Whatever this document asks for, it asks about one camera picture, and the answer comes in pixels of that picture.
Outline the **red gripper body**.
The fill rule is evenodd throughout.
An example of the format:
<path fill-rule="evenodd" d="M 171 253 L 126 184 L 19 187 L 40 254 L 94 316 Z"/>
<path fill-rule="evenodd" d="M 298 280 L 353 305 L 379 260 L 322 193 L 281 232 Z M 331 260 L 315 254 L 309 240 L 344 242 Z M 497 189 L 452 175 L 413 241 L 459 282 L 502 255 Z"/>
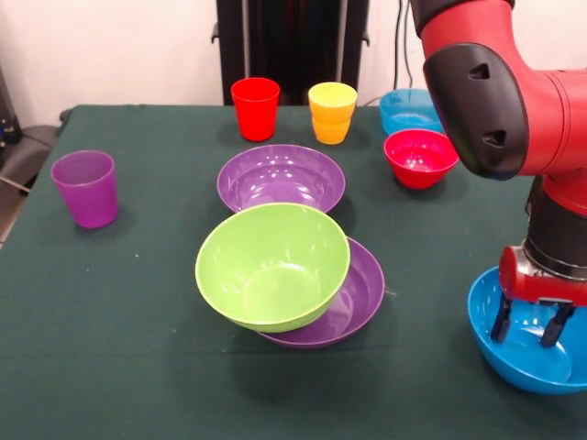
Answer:
<path fill-rule="evenodd" d="M 528 303 L 586 304 L 586 282 L 554 276 L 530 259 L 522 247 L 506 247 L 498 278 L 508 300 Z"/>

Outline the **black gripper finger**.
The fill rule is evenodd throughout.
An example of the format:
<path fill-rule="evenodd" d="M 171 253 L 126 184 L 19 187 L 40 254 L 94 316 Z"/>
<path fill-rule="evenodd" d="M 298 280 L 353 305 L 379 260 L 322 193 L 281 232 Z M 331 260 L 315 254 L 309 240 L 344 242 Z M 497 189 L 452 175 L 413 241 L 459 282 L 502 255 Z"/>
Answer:
<path fill-rule="evenodd" d="M 506 297 L 500 299 L 499 309 L 490 333 L 490 338 L 495 343 L 503 343 L 507 336 L 511 324 L 512 302 Z"/>
<path fill-rule="evenodd" d="M 549 320 L 540 339 L 542 347 L 554 347 L 564 330 L 567 321 L 574 315 L 576 307 L 573 304 L 560 304 L 556 314 Z"/>

